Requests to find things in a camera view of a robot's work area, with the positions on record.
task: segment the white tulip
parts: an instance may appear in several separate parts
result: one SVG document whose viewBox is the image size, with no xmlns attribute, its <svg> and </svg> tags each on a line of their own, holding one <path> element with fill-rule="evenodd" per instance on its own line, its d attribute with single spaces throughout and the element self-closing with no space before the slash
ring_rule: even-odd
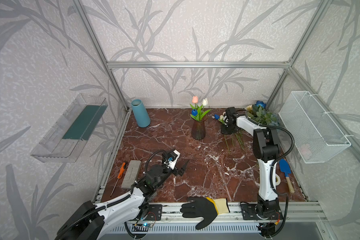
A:
<svg viewBox="0 0 360 240">
<path fill-rule="evenodd" d="M 202 101 L 202 105 L 205 107 L 206 105 L 208 105 L 208 101 L 207 101 L 207 99 L 205 98 L 205 99 L 203 99 L 203 101 Z"/>
</svg>

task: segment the leaf pattern wallpaper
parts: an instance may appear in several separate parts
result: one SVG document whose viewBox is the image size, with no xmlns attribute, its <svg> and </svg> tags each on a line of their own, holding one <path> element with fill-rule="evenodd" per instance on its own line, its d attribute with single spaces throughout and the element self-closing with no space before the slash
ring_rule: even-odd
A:
<svg viewBox="0 0 360 240">
<path fill-rule="evenodd" d="M 287 0 L 82 2 L 108 61 L 287 61 L 318 5 Z M 282 70 L 113 72 L 128 102 L 139 98 L 148 107 L 181 107 L 197 95 L 216 107 L 265 100 Z"/>
<path fill-rule="evenodd" d="M 294 68 L 360 142 L 360 0 L 332 2 Z M 270 108 L 279 111 L 290 91 L 300 90 L 288 77 Z M 288 148 L 288 138 L 282 141 Z M 305 164 L 296 149 L 290 158 L 304 193 L 320 202 L 337 238 L 359 239 L 360 163 L 351 151 L 321 164 Z"/>
<path fill-rule="evenodd" d="M 77 162 L 31 157 L 79 93 L 109 106 Z M 0 239 L 53 239 L 92 199 L 124 115 L 72 2 L 0 0 Z"/>
</svg>

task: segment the black glove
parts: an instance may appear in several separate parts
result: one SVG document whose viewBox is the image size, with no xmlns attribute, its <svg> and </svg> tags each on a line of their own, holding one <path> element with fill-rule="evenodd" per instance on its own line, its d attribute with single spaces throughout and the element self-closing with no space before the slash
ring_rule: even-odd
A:
<svg viewBox="0 0 360 240">
<path fill-rule="evenodd" d="M 218 214 L 230 212 L 226 199 L 213 200 L 209 197 L 189 197 L 187 200 L 193 202 L 181 205 L 180 212 L 183 213 L 185 218 L 204 218 L 196 225 L 197 230 L 210 225 Z"/>
</svg>

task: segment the teal ceramic vase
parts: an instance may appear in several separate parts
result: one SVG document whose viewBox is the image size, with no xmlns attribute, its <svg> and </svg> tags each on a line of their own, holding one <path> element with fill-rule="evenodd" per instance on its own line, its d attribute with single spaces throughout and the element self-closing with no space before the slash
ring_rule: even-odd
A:
<svg viewBox="0 0 360 240">
<path fill-rule="evenodd" d="M 135 99 L 131 102 L 132 112 L 139 127 L 147 127 L 151 123 L 147 110 L 141 100 Z"/>
</svg>

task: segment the white tape roll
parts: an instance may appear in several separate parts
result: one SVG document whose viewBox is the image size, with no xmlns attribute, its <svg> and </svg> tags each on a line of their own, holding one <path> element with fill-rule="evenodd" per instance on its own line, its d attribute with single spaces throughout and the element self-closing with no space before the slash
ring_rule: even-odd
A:
<svg viewBox="0 0 360 240">
<path fill-rule="evenodd" d="M 279 185 L 281 182 L 280 177 L 276 174 L 276 186 Z"/>
</svg>

